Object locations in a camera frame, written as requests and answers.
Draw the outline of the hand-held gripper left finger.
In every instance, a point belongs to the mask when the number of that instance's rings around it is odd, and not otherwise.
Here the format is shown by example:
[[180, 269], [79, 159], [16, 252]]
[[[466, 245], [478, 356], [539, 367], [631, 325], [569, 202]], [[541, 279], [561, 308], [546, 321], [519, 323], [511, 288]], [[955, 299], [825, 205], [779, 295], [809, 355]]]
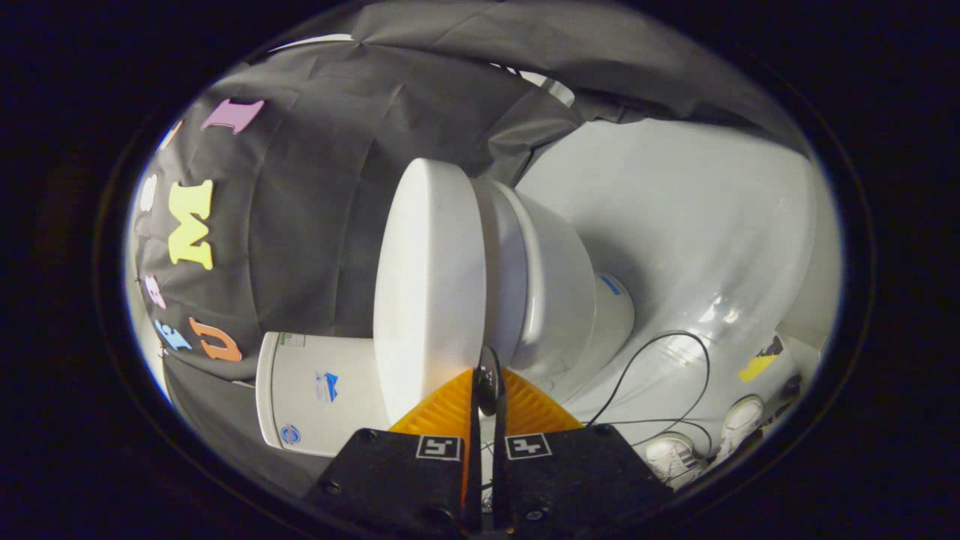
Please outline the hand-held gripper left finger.
[[463, 537], [480, 524], [476, 373], [442, 384], [386, 430], [357, 430], [305, 502], [364, 537]]

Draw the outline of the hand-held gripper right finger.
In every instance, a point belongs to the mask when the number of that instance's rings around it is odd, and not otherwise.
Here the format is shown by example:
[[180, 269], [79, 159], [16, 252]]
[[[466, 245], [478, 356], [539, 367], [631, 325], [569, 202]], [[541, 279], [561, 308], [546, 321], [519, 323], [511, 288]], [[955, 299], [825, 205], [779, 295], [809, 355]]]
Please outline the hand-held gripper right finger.
[[672, 491], [616, 427], [587, 426], [502, 372], [491, 476], [497, 529], [513, 537], [607, 537], [661, 510]]

